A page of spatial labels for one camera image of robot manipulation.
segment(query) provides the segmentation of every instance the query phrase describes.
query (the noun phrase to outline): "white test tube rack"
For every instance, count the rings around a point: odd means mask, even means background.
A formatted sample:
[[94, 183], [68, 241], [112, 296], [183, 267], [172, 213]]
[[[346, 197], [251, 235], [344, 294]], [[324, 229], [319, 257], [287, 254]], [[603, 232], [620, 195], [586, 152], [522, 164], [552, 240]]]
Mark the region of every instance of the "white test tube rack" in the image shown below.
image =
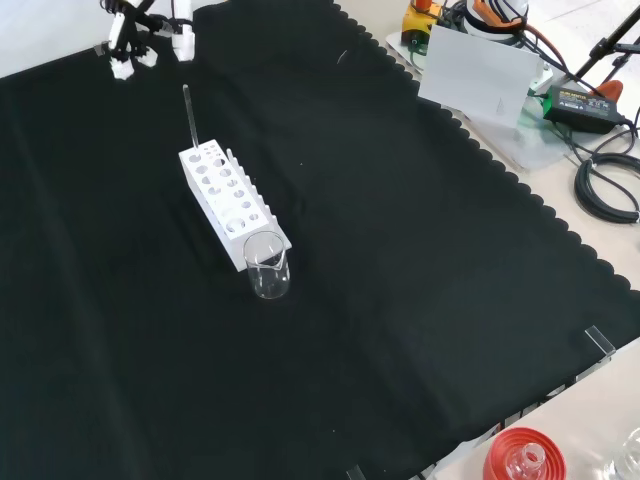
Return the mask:
[[244, 243], [254, 233], [275, 232], [291, 248], [276, 216], [231, 150], [225, 155], [211, 140], [179, 155], [189, 187], [237, 271], [247, 268]]

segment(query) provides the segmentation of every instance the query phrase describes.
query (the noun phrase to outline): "white table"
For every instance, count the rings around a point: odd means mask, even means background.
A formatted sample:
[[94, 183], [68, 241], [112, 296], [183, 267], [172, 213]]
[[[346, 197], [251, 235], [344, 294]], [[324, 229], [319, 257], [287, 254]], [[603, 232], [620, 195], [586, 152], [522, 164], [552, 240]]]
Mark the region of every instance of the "white table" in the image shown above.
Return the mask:
[[[640, 344], [515, 422], [551, 438], [564, 454], [567, 478], [601, 480], [602, 467], [640, 427]], [[482, 480], [493, 439], [436, 473], [436, 480]]]
[[[381, 46], [386, 46], [387, 35], [400, 30], [402, 17], [408, 5], [408, 0], [336, 1], [351, 18], [365, 26]], [[388, 50], [391, 55], [400, 59], [392, 49]], [[591, 217], [582, 210], [573, 195], [577, 160], [572, 162], [562, 159], [542, 170], [525, 171], [480, 138], [470, 122], [460, 116], [458, 118], [463, 122], [464, 128], [469, 130], [471, 137], [480, 142], [482, 148], [489, 150], [494, 158], [505, 164], [508, 171], [515, 173], [522, 183], [526, 183], [532, 193], [542, 197], [546, 205], [554, 208], [557, 216], [568, 223], [569, 229], [578, 233], [583, 243], [593, 247], [599, 258], [608, 261], [617, 274], [626, 277], [633, 289], [640, 290], [640, 226], [609, 224]], [[631, 153], [640, 157], [640, 147], [636, 147]], [[607, 168], [601, 171], [622, 183], [636, 198], [640, 198], [640, 182], [632, 174]], [[596, 179], [594, 185], [598, 193], [612, 206], [630, 208], [628, 200], [625, 201], [619, 192], [604, 182]]]

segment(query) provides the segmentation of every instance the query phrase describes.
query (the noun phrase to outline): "black stand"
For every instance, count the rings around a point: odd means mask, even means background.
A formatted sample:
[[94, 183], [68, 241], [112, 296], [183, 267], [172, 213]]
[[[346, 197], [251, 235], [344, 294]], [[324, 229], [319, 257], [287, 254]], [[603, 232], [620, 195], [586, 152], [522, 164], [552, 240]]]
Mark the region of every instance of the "black stand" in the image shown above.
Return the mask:
[[613, 61], [613, 70], [605, 79], [609, 81], [628, 61], [629, 57], [634, 53], [640, 53], [640, 37], [631, 45], [618, 43], [620, 39], [640, 20], [640, 5], [622, 22], [615, 32], [613, 32], [609, 38], [603, 38], [598, 44], [593, 47], [593, 50], [589, 53], [591, 57], [587, 63], [585, 63], [580, 70], [576, 73], [576, 77], [582, 78], [591, 68], [602, 60], [605, 56], [612, 53], [624, 53], [624, 55], [616, 58]]

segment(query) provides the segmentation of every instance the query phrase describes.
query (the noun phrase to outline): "white card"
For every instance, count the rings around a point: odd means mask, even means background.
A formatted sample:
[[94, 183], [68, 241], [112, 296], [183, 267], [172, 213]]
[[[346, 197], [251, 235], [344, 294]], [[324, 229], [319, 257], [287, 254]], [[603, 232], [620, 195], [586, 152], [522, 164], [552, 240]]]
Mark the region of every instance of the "white card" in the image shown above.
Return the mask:
[[434, 26], [418, 95], [515, 128], [539, 61], [531, 52]]

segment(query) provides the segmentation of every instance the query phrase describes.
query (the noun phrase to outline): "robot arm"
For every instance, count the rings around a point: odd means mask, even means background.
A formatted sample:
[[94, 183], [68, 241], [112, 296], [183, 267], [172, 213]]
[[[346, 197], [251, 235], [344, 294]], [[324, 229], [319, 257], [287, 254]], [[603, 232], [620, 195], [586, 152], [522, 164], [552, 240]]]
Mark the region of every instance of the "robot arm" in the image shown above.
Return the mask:
[[173, 51], [181, 62], [193, 60], [196, 36], [193, 33], [193, 9], [191, 0], [171, 0], [176, 33], [171, 40]]
[[[111, 69], [117, 79], [126, 80], [133, 75], [132, 58], [147, 67], [156, 64], [158, 54], [138, 38], [136, 23], [146, 26], [151, 33], [164, 29], [166, 18], [149, 16], [147, 10], [155, 0], [102, 0], [103, 8], [115, 15], [109, 32], [108, 48]], [[173, 16], [173, 49], [181, 62], [193, 60], [195, 35], [192, 28], [191, 0], [171, 0]]]

